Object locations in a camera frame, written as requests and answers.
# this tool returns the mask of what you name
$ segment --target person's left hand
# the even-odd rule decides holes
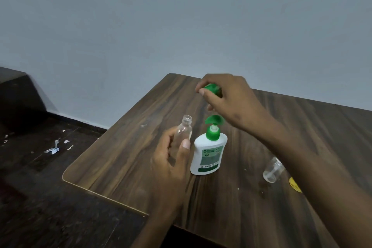
[[[177,127],[166,130],[160,138],[152,157],[152,176],[155,207],[154,213],[176,218],[186,194],[186,166],[190,153],[190,141],[184,139],[177,153],[176,164],[168,162],[168,149]]]

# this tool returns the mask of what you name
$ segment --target paper scrap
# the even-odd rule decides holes
[[[59,147],[57,147],[58,146],[58,142],[59,142],[58,139],[55,140],[54,141],[54,147],[51,148],[51,149],[48,149],[48,150],[44,151],[44,153],[52,152],[52,155],[56,154],[59,151]]]

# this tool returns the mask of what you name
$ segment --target gray wall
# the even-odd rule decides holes
[[[372,110],[372,0],[0,0],[0,65],[109,127],[167,73]]]

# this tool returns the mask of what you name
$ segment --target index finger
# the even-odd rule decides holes
[[[216,84],[221,88],[226,86],[226,78],[231,76],[230,74],[206,74],[202,80],[196,85],[195,92],[198,93],[199,89],[205,87],[207,84]]]
[[[168,147],[176,131],[177,126],[169,128],[163,132],[159,139],[158,146],[156,147],[154,157],[159,156],[168,159]]]

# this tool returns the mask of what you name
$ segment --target clear glass jar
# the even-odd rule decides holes
[[[267,164],[262,176],[268,183],[274,183],[284,170],[285,167],[282,162],[277,157],[274,157]]]
[[[192,117],[184,115],[182,123],[178,126],[176,133],[174,134],[173,141],[169,149],[169,163],[174,166],[176,162],[177,152],[182,143],[186,138],[190,139],[192,134]]]

